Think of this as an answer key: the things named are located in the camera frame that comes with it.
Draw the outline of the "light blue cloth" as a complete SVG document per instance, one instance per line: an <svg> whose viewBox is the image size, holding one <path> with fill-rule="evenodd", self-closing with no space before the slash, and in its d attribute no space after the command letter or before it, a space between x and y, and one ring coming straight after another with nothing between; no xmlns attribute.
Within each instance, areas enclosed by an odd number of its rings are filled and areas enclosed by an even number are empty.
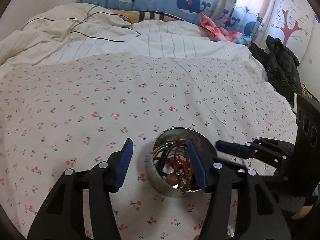
<svg viewBox="0 0 320 240"><path fill-rule="evenodd" d="M234 43L236 44L243 44L243 45L248 45L252 41L252 37L250 35L242 36L237 38Z"/></svg>

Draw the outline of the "round silver metal tin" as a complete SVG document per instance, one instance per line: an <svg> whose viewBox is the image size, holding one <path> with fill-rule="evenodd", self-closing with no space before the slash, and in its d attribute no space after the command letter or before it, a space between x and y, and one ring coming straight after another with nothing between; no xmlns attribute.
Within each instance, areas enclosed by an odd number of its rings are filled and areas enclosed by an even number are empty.
<svg viewBox="0 0 320 240"><path fill-rule="evenodd" d="M165 196L178 198L201 190L188 155L189 140L195 140L200 150L217 156L206 137L188 128L167 129L153 142L146 174L152 187Z"/></svg>

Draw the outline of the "cherry print bed sheet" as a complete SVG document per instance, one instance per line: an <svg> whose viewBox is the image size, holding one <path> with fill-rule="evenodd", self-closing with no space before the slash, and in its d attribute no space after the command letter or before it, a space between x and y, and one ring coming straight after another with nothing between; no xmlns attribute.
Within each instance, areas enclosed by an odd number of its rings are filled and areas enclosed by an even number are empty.
<svg viewBox="0 0 320 240"><path fill-rule="evenodd" d="M150 185L154 139L185 127L244 144L294 142L296 121L251 60L95 55L5 65L1 75L1 205L23 235L62 172L87 170L133 140L124 186L111 195L122 239L192 239L209 196L165 197Z"/></svg>

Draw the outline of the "tan striped pillow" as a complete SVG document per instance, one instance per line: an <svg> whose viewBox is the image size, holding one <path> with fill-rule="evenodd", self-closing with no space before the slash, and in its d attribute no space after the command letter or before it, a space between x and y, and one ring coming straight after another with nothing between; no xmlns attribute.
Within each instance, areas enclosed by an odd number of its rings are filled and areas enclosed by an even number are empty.
<svg viewBox="0 0 320 240"><path fill-rule="evenodd" d="M163 22L171 21L184 21L183 19L174 15L166 14L158 11L127 11L127 10L114 10L108 8L108 11L114 15L119 16L122 20L129 23L139 23L144 20L157 20Z"/></svg>

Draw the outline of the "pink crumpled cloth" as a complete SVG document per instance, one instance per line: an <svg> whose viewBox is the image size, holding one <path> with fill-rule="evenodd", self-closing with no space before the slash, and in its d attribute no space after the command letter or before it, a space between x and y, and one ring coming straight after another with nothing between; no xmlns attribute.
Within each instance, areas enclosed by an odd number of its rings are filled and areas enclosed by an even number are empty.
<svg viewBox="0 0 320 240"><path fill-rule="evenodd" d="M227 31L223 27L217 27L214 21L202 12L199 13L199 16L200 26L206 30L209 38L213 41L235 42L238 38L243 36L242 33L237 31Z"/></svg>

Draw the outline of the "black jacket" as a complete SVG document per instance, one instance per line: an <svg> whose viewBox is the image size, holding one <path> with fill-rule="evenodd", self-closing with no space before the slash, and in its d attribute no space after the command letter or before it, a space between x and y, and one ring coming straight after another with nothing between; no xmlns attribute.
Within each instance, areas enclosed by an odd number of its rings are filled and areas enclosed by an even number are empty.
<svg viewBox="0 0 320 240"><path fill-rule="evenodd" d="M268 35L266 45L269 52L265 52L255 43L251 43L249 51L264 67L268 82L292 106L294 95L302 92L297 68L299 60L279 38Z"/></svg>

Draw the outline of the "white striped duvet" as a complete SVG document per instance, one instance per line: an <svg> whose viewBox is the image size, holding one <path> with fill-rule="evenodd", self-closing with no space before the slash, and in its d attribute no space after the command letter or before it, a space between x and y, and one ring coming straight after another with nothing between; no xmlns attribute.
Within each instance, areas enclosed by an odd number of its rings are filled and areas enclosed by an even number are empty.
<svg viewBox="0 0 320 240"><path fill-rule="evenodd" d="M3 39L1 75L19 64L65 63L100 54L209 57L247 63L266 76L246 46L213 42L198 25L157 20L129 23L108 9L86 3L61 5L38 14Z"/></svg>

